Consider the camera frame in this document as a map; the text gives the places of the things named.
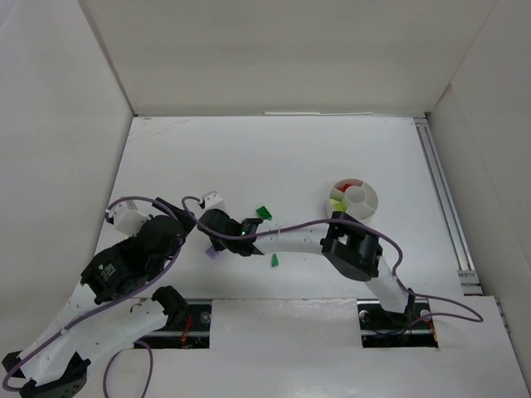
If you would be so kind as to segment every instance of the green block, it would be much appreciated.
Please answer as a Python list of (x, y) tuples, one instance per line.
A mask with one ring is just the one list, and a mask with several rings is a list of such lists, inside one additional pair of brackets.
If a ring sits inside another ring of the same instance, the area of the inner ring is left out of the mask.
[(276, 255), (273, 255), (271, 258), (271, 267), (278, 267), (279, 266), (279, 258)]
[(262, 220), (273, 220), (273, 216), (267, 211), (265, 206), (262, 206), (260, 209), (256, 209), (256, 214)]

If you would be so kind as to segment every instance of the white wall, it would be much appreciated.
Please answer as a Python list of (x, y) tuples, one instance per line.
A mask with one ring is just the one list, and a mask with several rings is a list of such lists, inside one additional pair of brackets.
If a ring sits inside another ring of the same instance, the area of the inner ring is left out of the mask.
[(139, 114), (432, 110), (495, 0), (84, 0)]
[(45, 327), (91, 257), (132, 114), (77, 1), (0, 5), (3, 357)]
[(432, 132), (487, 294), (501, 299), (531, 385), (531, 2), (499, 0)]

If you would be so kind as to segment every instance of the cable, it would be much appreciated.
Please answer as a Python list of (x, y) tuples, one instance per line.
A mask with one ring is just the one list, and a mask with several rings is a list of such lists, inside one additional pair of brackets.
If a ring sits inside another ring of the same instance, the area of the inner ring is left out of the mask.
[[(148, 354), (149, 354), (149, 373), (148, 373), (148, 378), (146, 379), (146, 383), (144, 385), (144, 391), (142, 391), (142, 395), (140, 396), (140, 398), (144, 398), (146, 396), (146, 393), (148, 392), (149, 383), (151, 382), (151, 376), (153, 375), (153, 350), (151, 349), (151, 347), (148, 344), (146, 344), (145, 342), (143, 342), (141, 340), (138, 340), (138, 341), (136, 341), (134, 343), (144, 347), (146, 350), (148, 350)], [(105, 398), (110, 398), (109, 390), (107, 389), (107, 376), (109, 375), (110, 366), (113, 364), (114, 360), (116, 359), (116, 357), (120, 353), (121, 353), (121, 351), (115, 353), (113, 355), (113, 357), (110, 358), (110, 361), (107, 364), (107, 367), (105, 368), (105, 373), (103, 374), (103, 395), (105, 396)]]
[[(121, 197), (120, 199), (116, 200), (116, 201), (113, 201), (106, 209), (105, 211), (105, 219), (107, 221), (110, 220), (109, 218), (109, 213), (110, 211), (113, 209), (113, 207), (115, 207), (117, 204), (121, 203), (122, 201), (146, 201), (148, 203), (151, 203), (151, 204), (154, 204), (156, 201), (154, 199), (150, 199), (148, 197)], [(165, 206), (163, 203), (159, 203), (157, 202), (158, 206), (163, 210), (163, 212), (174, 218), (174, 219), (177, 219), (177, 217), (173, 214), (173, 212), (167, 207)], [(153, 286), (154, 284), (156, 284), (169, 270), (170, 268), (172, 268), (173, 264), (175, 264), (175, 261), (177, 260), (178, 258), (178, 255), (179, 255), (179, 252), (180, 252), (180, 247), (175, 251), (175, 253), (173, 254), (173, 257), (172, 259), (166, 264), (166, 266), (164, 267), (164, 269), (161, 271), (160, 274), (158, 274), (156, 277), (154, 277), (153, 279), (151, 279), (147, 284), (145, 284), (144, 286), (136, 289), (134, 292), (131, 292), (130, 294), (126, 294), (124, 297), (122, 298), (119, 298), (115, 301), (111, 301), (110, 303), (107, 303), (105, 305), (102, 305), (96, 309), (93, 309), (91, 311), (89, 311), (88, 313), (84, 314), (84, 315), (81, 315), (79, 318), (76, 318), (74, 319), (73, 321), (71, 321), (70, 323), (68, 323), (66, 326), (63, 327), (63, 330), (62, 331), (59, 331), (59, 332), (56, 332), (54, 335), (52, 335), (51, 337), (49, 337), (47, 340), (44, 341), (44, 343), (42, 343), (40, 346), (38, 346), (37, 348), (35, 348), (35, 350), (33, 350), (32, 352), (30, 352), (26, 357), (24, 357), (18, 364), (16, 364), (7, 374), (6, 376), (3, 378), (3, 381), (2, 381), (2, 388), (6, 391), (10, 391), (10, 392), (19, 392), (21, 389), (20, 388), (16, 388), (16, 387), (12, 387), (8, 384), (9, 382), (9, 379), (11, 379), (13, 377), (13, 375), (21, 368), (23, 367), (24, 365), (26, 365), (34, 356), (38, 355), (39, 352), (42, 352), (45, 348), (47, 348), (50, 344), (52, 344), (55, 340), (57, 340), (57, 338), (59, 338), (61, 336), (62, 333), (72, 329), (75, 325), (85, 321), (86, 319), (90, 318), (90, 317), (93, 317), (94, 315), (98, 314), (98, 313), (101, 313), (103, 311), (105, 311), (106, 309), (109, 309), (109, 308), (112, 308), (114, 307), (115, 305), (118, 305), (120, 303), (123, 303), (125, 300), (128, 300), (128, 299), (131, 299), (133, 296), (143, 292), (144, 290), (150, 288), (151, 286)]]
[[(314, 220), (314, 221), (304, 222), (304, 223), (298, 224), (296, 226), (288, 226), (286, 228), (280, 228), (280, 229), (277, 229), (277, 230), (264, 231), (264, 232), (260, 232), (258, 234), (250, 234), (250, 235), (242, 235), (242, 236), (230, 236), (230, 235), (220, 234), (219, 232), (211, 230), (210, 228), (208, 228), (207, 226), (202, 224), (193, 215), (193, 213), (188, 209), (188, 206), (186, 204), (187, 201), (196, 201), (197, 203), (201, 203), (202, 200), (199, 199), (198, 197), (186, 196), (186, 197), (184, 197), (181, 200), (181, 205), (183, 206), (183, 209), (185, 210), (185, 212), (199, 226), (201, 226), (201, 228), (203, 230), (205, 230), (208, 234), (210, 234), (212, 236), (215, 236), (216, 238), (223, 239), (223, 240), (252, 240), (252, 239), (255, 239), (255, 238), (262, 237), (262, 236), (274, 235), (274, 234), (281, 233), (281, 232), (295, 231), (295, 230), (299, 230), (301, 228), (306, 228), (308, 226), (315, 226), (315, 225), (318, 225), (318, 224), (339, 224), (339, 225), (345, 225), (345, 226), (353, 226), (353, 227), (357, 228), (358, 230), (361, 230), (361, 231), (366, 232), (366, 233), (371, 234), (371, 235), (375, 235), (376, 237), (385, 240), (389, 245), (391, 245), (392, 247), (395, 248), (395, 250), (398, 253), (398, 260), (395, 263), (395, 265), (392, 267), (392, 276), (397, 280), (397, 283), (398, 283), (398, 286), (400, 286), (400, 289), (402, 289), (407, 294), (410, 294), (413, 297), (419, 297), (419, 298), (423, 298), (423, 299), (439, 300), (439, 301), (444, 301), (446, 303), (451, 303), (451, 304), (457, 305), (458, 307), (466, 309), (467, 311), (469, 311), (470, 313), (473, 313), (476, 316), (476, 318), (471, 318), (471, 317), (466, 317), (466, 316), (459, 315), (459, 314), (456, 314), (456, 313), (428, 313), (426, 315), (423, 315), (423, 316), (419, 317), (418, 319), (415, 319), (413, 322), (411, 322), (409, 324), (409, 326), (406, 328), (406, 330), (409, 329), (409, 328), (412, 328), (417, 323), (422, 322), (425, 319), (431, 318), (431, 317), (434, 317), (434, 316), (458, 318), (458, 319), (464, 319), (465, 321), (471, 321), (471, 322), (476, 322), (476, 323), (484, 322), (484, 319), (480, 315), (480, 313), (478, 313), (477, 311), (475, 311), (473, 308), (469, 307), (468, 305), (460, 303), (459, 301), (452, 300), (451, 298), (433, 296), (433, 295), (430, 295), (430, 294), (416, 293), (412, 289), (409, 289), (408, 287), (406, 287), (406, 285), (397, 276), (397, 269), (400, 266), (400, 264), (402, 263), (402, 260), (404, 258), (404, 254), (402, 252), (402, 249), (400, 248), (400, 246), (398, 245), (397, 242), (395, 242), (394, 240), (392, 240), (388, 236), (384, 235), (382, 232), (374, 230), (370, 226), (366, 226), (364, 224), (360, 224), (358, 222), (354, 222), (354, 221), (350, 221), (350, 220), (335, 220), (335, 219), (331, 219), (331, 218), (325, 218), (325, 219), (321, 219), (321, 220)], [(390, 334), (390, 336), (397, 335), (397, 334), (402, 334), (402, 330), (400, 330), (399, 332), (394, 332), (393, 334)]]

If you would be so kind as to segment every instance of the purple cable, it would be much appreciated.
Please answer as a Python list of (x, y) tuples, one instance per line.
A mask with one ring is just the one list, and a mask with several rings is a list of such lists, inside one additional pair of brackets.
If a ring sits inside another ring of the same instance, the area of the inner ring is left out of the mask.
[[(146, 393), (148, 392), (149, 383), (151, 382), (151, 376), (153, 375), (153, 350), (148, 344), (146, 344), (145, 342), (141, 340), (138, 340), (137, 342), (134, 342), (134, 343), (144, 347), (146, 350), (148, 350), (148, 354), (149, 354), (148, 378), (146, 379), (146, 384), (144, 385), (144, 391), (142, 391), (142, 395), (140, 396), (140, 398), (144, 398), (146, 396)], [(110, 398), (109, 390), (107, 390), (107, 376), (109, 375), (110, 366), (113, 364), (118, 354), (119, 352), (115, 353), (113, 357), (110, 358), (110, 361), (107, 364), (107, 367), (105, 368), (105, 373), (103, 374), (103, 395), (105, 396), (105, 398)]]
[[(120, 199), (116, 200), (116, 201), (113, 201), (106, 209), (106, 212), (105, 212), (105, 219), (107, 221), (109, 221), (109, 214), (108, 212), (110, 210), (112, 210), (113, 207), (115, 207), (117, 204), (121, 203), (122, 201), (146, 201), (148, 203), (155, 203), (155, 200), (154, 199), (150, 199), (148, 197), (121, 197)], [(173, 212), (167, 207), (165, 206), (163, 203), (159, 203), (157, 202), (157, 205), (163, 210), (164, 213), (166, 213), (168, 216), (172, 217), (172, 218), (177, 218)], [(175, 261), (177, 260), (178, 258), (178, 255), (179, 255), (179, 251), (180, 249), (177, 249), (175, 254), (173, 255), (173, 258), (168, 262), (168, 264), (164, 267), (164, 269), (162, 270), (162, 272), (160, 274), (158, 274), (155, 278), (151, 279), (147, 284), (145, 284), (144, 286), (136, 289), (134, 292), (131, 292), (130, 294), (127, 294), (125, 295), (124, 297), (122, 298), (119, 298), (115, 301), (111, 301), (110, 303), (107, 303), (105, 305), (102, 305), (96, 309), (93, 309), (91, 311), (89, 311), (88, 313), (84, 314), (84, 315), (81, 315), (79, 318), (76, 318), (74, 319), (73, 321), (71, 321), (70, 323), (68, 323), (65, 327), (64, 327), (64, 330), (65, 331), (68, 331), (70, 329), (72, 329), (75, 325), (77, 325), (78, 323), (81, 323), (83, 321), (85, 321), (86, 319), (90, 318), (90, 317), (93, 317), (94, 315), (98, 314), (98, 313), (101, 313), (103, 311), (105, 311), (106, 309), (109, 309), (109, 308), (112, 308), (114, 307), (115, 305), (118, 305), (120, 303), (123, 303), (125, 300), (127, 299), (131, 299), (133, 296), (143, 292), (144, 290), (150, 288), (151, 286), (153, 286), (155, 283), (157, 283), (168, 271), (170, 268), (172, 268), (173, 264), (175, 264)], [(10, 391), (10, 392), (19, 392), (20, 391), (20, 388), (16, 388), (16, 387), (11, 387), (8, 382), (9, 382), (9, 379), (11, 379), (13, 377), (13, 375), (24, 365), (26, 365), (35, 355), (39, 354), (39, 352), (42, 352), (45, 348), (47, 348), (50, 344), (52, 344), (57, 338), (59, 338), (61, 336), (61, 332), (57, 332), (55, 333), (53, 336), (51, 336), (50, 338), (48, 338), (46, 341), (44, 341), (43, 344), (41, 344), (39, 347), (37, 347), (35, 350), (33, 350), (32, 352), (30, 352), (27, 357), (24, 357), (24, 359), (22, 359), (18, 364), (16, 364), (13, 369), (11, 369), (7, 374), (6, 376), (3, 378), (3, 381), (2, 381), (2, 388), (6, 391)]]
[[(483, 317), (477, 311), (475, 311), (473, 308), (469, 307), (468, 305), (464, 305), (463, 303), (460, 303), (459, 301), (455, 301), (455, 300), (452, 300), (451, 298), (446, 298), (446, 297), (439, 297), (439, 296), (432, 296), (432, 295), (429, 295), (429, 294), (415, 293), (412, 289), (409, 289), (408, 287), (406, 287), (406, 285), (397, 276), (397, 269), (400, 266), (400, 264), (402, 263), (402, 260), (404, 258), (404, 254), (402, 252), (402, 249), (400, 248), (400, 246), (398, 245), (397, 242), (395, 242), (394, 240), (392, 240), (388, 236), (384, 235), (382, 232), (374, 230), (370, 226), (366, 226), (364, 224), (360, 224), (358, 222), (349, 221), (349, 220), (335, 220), (335, 219), (325, 218), (325, 219), (322, 219), (322, 220), (308, 221), (308, 222), (305, 222), (305, 223), (302, 223), (302, 224), (298, 224), (296, 226), (288, 226), (286, 228), (280, 228), (278, 230), (260, 232), (258, 234), (243, 235), (243, 236), (230, 236), (230, 235), (220, 234), (219, 232), (211, 230), (210, 228), (208, 228), (207, 226), (202, 224), (193, 215), (193, 213), (188, 209), (186, 201), (196, 201), (197, 203), (201, 203), (202, 202), (201, 199), (199, 199), (198, 197), (187, 196), (187, 197), (184, 197), (181, 200), (181, 204), (182, 204), (183, 209), (185, 210), (185, 212), (199, 226), (201, 226), (201, 228), (203, 230), (205, 230), (208, 234), (213, 235), (216, 238), (223, 239), (223, 240), (249, 240), (249, 239), (255, 239), (255, 238), (260, 238), (262, 236), (274, 235), (274, 234), (279, 234), (279, 233), (282, 233), (282, 232), (295, 231), (295, 230), (299, 230), (301, 228), (306, 228), (308, 226), (314, 226), (314, 225), (317, 225), (317, 224), (340, 224), (340, 225), (346, 225), (346, 226), (353, 226), (353, 227), (355, 227), (355, 228), (357, 228), (357, 229), (359, 229), (361, 231), (364, 231), (364, 232), (366, 232), (368, 234), (371, 234), (371, 235), (375, 235), (378, 238), (381, 238), (381, 239), (385, 240), (387, 243), (389, 243), (392, 247), (394, 247), (396, 249), (396, 251), (398, 253), (398, 260), (395, 263), (395, 265), (392, 267), (392, 276), (394, 276), (397, 279), (397, 283), (398, 283), (398, 286), (400, 286), (400, 289), (402, 289), (403, 291), (405, 291), (406, 293), (408, 293), (408, 294), (410, 294), (411, 296), (414, 296), (414, 297), (420, 297), (420, 298), (423, 298), (423, 299), (428, 299), (429, 298), (429, 299), (432, 299), (432, 300), (439, 300), (439, 301), (444, 301), (444, 302), (447, 302), (447, 303), (451, 303), (451, 304), (457, 305), (458, 307), (462, 307), (462, 308), (466, 309), (467, 311), (473, 313), (477, 317), (477, 318), (470, 318), (470, 317), (465, 317), (463, 315), (458, 315), (456, 313), (429, 313), (429, 314), (423, 315), (423, 316), (415, 319), (413, 322), (410, 323), (410, 325), (407, 328), (412, 328), (417, 323), (422, 322), (424, 319), (431, 318), (431, 317), (434, 317), (434, 316), (452, 317), (452, 318), (464, 319), (466, 321), (477, 322), (477, 323), (482, 323), (484, 321)], [(400, 332), (394, 332), (394, 333), (388, 334), (388, 336), (393, 336), (393, 335), (399, 334), (399, 333)]]

